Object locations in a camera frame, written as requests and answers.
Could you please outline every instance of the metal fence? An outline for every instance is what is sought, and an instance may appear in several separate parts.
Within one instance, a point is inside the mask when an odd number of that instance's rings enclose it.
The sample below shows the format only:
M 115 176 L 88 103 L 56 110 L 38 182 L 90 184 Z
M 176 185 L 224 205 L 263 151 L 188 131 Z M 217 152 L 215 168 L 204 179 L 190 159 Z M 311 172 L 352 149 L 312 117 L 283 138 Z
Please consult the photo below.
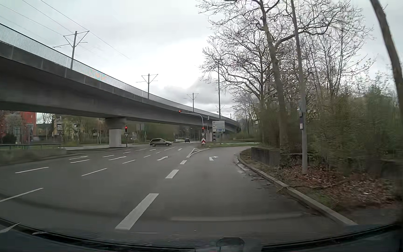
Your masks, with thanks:
M 27 51 L 29 53 L 35 54 L 44 59 L 50 60 L 61 66 L 64 66 L 67 68 L 69 68 L 71 66 L 70 57 L 62 54 L 59 51 L 56 51 L 55 49 L 48 47 L 45 44 L 42 44 L 32 38 L 29 38 L 26 35 L 24 35 L 20 32 L 17 32 L 15 30 L 13 30 L 12 28 L 9 28 L 1 23 L 0 23 L 0 41 L 7 43 L 9 45 L 12 45 L 14 47 L 17 47 L 19 49 L 22 49 L 24 51 Z M 90 66 L 87 66 L 80 61 L 74 60 L 73 70 L 76 72 L 82 73 L 86 76 L 95 78 L 101 82 L 107 83 L 109 85 L 115 86 L 117 88 L 123 89 L 125 91 L 131 92 L 131 93 L 139 95 L 139 96 L 142 96 L 144 98 L 147 98 L 147 92 L 145 92 L 139 88 L 133 87 L 127 83 L 123 83 L 120 80 L 113 78 L 107 74 L 104 74 L 103 72 L 100 72 Z M 149 95 L 149 99 L 172 106 L 172 107 L 176 107 L 178 109 L 192 111 L 192 107 L 190 107 L 190 106 L 179 104 L 179 103 L 164 99 L 162 97 L 159 97 L 159 96 L 156 96 L 153 94 Z M 198 108 L 195 108 L 194 112 L 201 113 L 204 115 L 209 115 L 211 117 L 216 117 L 216 118 L 219 117 L 218 114 L 207 112 L 207 111 L 204 111 L 204 110 L 201 110 Z

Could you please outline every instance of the asphalt road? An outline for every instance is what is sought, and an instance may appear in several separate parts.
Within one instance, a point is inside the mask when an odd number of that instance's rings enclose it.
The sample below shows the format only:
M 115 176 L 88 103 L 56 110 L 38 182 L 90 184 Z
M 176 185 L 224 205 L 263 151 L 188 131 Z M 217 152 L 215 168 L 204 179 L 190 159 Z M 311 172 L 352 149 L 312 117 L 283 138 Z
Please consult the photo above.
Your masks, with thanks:
M 87 151 L 0 167 L 0 217 L 88 238 L 175 245 L 222 237 L 275 243 L 343 231 L 234 164 L 247 147 L 189 156 L 196 146 Z

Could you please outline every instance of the road sign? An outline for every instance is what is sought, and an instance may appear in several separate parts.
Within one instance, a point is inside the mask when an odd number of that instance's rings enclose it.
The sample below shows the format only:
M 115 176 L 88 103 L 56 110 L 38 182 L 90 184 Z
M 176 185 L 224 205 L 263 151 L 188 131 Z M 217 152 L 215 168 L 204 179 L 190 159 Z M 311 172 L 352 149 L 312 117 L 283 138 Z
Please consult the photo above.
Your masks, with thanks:
M 225 121 L 212 121 L 212 131 L 225 131 Z

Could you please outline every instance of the bridge pillar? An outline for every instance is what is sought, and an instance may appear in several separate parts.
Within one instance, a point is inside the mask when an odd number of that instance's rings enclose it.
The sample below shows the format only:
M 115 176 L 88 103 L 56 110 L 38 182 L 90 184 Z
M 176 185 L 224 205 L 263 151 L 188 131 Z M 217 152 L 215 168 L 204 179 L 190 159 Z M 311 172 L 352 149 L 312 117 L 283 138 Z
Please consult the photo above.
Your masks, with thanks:
M 124 135 L 126 119 L 123 117 L 110 117 L 105 118 L 105 123 L 108 127 L 109 146 L 110 147 L 124 147 L 122 144 L 122 135 Z

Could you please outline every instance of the gray car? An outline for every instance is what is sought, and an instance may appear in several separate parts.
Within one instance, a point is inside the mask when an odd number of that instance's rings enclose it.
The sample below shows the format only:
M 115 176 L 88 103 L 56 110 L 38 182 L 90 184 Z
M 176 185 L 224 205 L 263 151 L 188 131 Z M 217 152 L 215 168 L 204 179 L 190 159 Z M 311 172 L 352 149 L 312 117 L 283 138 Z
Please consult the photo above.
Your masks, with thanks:
M 154 139 L 150 140 L 150 145 L 151 146 L 159 146 L 159 145 L 170 146 L 170 145 L 172 145 L 172 142 L 166 141 L 162 138 L 154 138 Z

